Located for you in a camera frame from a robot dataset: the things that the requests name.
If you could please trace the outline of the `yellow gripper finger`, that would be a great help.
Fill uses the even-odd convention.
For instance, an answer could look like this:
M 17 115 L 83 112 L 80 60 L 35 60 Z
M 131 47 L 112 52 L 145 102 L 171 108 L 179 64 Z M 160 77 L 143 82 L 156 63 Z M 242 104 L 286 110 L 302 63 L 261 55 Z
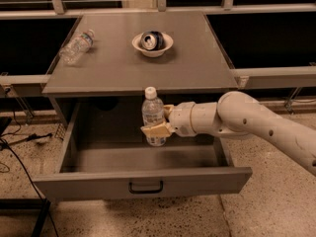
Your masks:
M 140 129 L 147 137 L 170 137 L 174 132 L 174 128 L 165 121 L 156 125 L 142 126 Z
M 165 105 L 164 106 L 164 117 L 167 119 L 170 115 L 170 113 L 172 112 L 172 110 L 174 109 L 173 105 Z

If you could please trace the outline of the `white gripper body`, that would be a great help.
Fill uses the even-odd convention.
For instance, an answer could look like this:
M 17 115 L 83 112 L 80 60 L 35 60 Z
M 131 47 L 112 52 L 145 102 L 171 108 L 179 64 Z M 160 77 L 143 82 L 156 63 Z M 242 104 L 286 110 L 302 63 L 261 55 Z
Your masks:
M 191 122 L 191 113 L 195 102 L 185 102 L 174 106 L 168 120 L 174 132 L 181 137 L 194 137 L 196 135 Z

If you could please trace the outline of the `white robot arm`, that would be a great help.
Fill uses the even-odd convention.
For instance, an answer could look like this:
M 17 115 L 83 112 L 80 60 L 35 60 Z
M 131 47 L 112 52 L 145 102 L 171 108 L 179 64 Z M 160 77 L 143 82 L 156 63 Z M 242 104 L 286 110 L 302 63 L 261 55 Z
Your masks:
M 316 176 L 316 130 L 279 116 L 245 93 L 228 92 L 216 103 L 166 105 L 164 116 L 161 122 L 143 126 L 142 132 L 148 137 L 256 135 Z

